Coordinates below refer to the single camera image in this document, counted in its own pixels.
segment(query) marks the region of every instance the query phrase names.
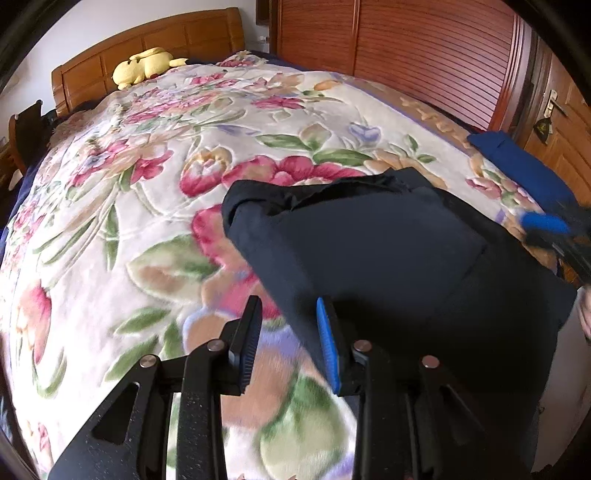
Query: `wardrobe door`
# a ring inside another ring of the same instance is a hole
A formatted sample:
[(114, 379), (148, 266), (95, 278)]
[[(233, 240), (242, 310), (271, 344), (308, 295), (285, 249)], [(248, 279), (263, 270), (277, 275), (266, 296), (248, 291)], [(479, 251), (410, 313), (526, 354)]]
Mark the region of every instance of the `wardrobe door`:
[(309, 70), (351, 73), (356, 0), (279, 0), (277, 53)]

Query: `blue pillow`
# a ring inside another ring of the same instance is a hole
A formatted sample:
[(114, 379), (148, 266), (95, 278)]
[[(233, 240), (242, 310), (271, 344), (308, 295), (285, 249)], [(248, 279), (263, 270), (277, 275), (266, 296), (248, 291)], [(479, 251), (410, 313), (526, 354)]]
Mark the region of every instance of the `blue pillow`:
[(546, 211), (558, 202), (576, 203), (574, 193), (552, 170), (519, 148), (504, 132), (468, 135), (468, 141), (511, 180), (521, 185)]

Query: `white wall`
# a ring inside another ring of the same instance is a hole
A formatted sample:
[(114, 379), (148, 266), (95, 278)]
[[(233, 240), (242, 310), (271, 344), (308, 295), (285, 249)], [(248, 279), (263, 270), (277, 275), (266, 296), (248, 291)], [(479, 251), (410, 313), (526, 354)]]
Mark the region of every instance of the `white wall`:
[(238, 7), (246, 47), (263, 50), (259, 35), (266, 27), (255, 25), (255, 0), (82, 0), (33, 47), (7, 88), (0, 95), (0, 138), (8, 135), (8, 119), (37, 99), (43, 113), (56, 107), (51, 91), (51, 71), (94, 44), (128, 28), (196, 10)]

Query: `black bracket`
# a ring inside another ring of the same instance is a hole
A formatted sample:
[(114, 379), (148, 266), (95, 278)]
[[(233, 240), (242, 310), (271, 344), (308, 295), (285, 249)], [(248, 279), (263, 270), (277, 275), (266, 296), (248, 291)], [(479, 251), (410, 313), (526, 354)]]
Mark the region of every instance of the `black bracket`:
[(220, 395), (240, 396), (250, 382), (261, 321), (261, 300), (251, 296), (219, 339), (173, 360), (143, 356), (66, 447), (48, 480), (164, 480), (174, 393), (181, 394), (177, 478), (227, 480)]

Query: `metal screw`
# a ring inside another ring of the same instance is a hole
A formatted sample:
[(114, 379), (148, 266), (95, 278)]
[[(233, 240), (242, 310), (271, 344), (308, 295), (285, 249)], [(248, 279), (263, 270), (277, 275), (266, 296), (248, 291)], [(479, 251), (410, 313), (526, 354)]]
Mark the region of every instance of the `metal screw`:
[(139, 364), (144, 368), (150, 368), (156, 365), (156, 361), (156, 355), (144, 355), (142, 358), (139, 359)]
[(371, 351), (371, 342), (369, 340), (356, 340), (353, 348), (358, 352), (367, 353)]
[(440, 365), (440, 361), (436, 356), (426, 355), (422, 358), (421, 362), (425, 368), (437, 368)]
[(216, 338), (215, 340), (210, 340), (207, 343), (207, 350), (209, 350), (210, 352), (219, 352), (220, 350), (224, 350), (225, 347), (226, 342), (220, 340), (219, 338)]

